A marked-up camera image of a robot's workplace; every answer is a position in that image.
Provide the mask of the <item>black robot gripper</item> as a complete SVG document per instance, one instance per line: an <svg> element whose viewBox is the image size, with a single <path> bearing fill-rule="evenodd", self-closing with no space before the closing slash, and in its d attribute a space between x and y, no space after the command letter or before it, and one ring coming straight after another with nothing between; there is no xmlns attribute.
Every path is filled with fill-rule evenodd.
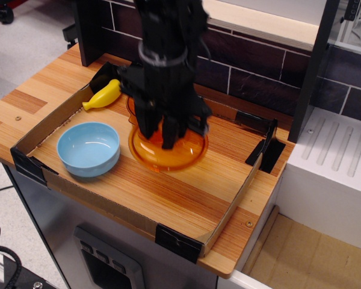
<svg viewBox="0 0 361 289"><path fill-rule="evenodd" d="M122 92L135 102L135 116L145 138L151 138L162 123L162 148L174 144L189 129L200 135L208 132L207 119L212 110L194 89L197 53L188 52L178 59L155 63L141 61L120 67Z"/></svg>

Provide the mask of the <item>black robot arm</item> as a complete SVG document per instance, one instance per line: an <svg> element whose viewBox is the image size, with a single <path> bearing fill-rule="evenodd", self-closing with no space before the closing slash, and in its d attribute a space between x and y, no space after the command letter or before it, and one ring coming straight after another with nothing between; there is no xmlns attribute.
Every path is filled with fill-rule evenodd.
<svg viewBox="0 0 361 289"><path fill-rule="evenodd" d="M207 30L208 15L201 1L136 1L142 40L142 65L119 69L122 92L134 100L142 135L160 130L162 148L172 149L191 130L208 132L210 107L197 95L197 50Z"/></svg>

